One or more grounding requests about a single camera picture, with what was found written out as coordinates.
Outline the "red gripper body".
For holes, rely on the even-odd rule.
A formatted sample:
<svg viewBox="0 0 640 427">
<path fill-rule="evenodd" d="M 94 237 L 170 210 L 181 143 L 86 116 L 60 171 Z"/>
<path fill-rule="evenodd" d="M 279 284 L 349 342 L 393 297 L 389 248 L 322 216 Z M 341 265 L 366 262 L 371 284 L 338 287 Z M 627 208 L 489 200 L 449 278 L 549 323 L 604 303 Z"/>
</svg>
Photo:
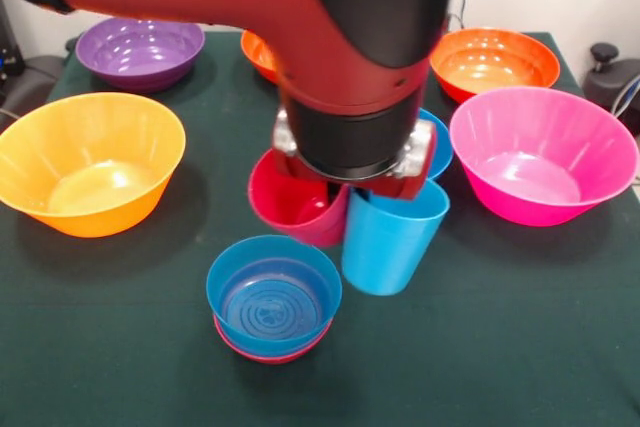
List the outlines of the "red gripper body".
<svg viewBox="0 0 640 427">
<path fill-rule="evenodd" d="M 387 164 L 356 170 L 355 175 L 332 175 L 311 165 L 299 152 L 284 107 L 280 107 L 272 132 L 272 149 L 276 168 L 291 177 L 348 185 L 390 198 L 413 199 L 428 176 L 437 133 L 433 122 L 416 114 L 411 131 L 396 156 Z"/>
</svg>

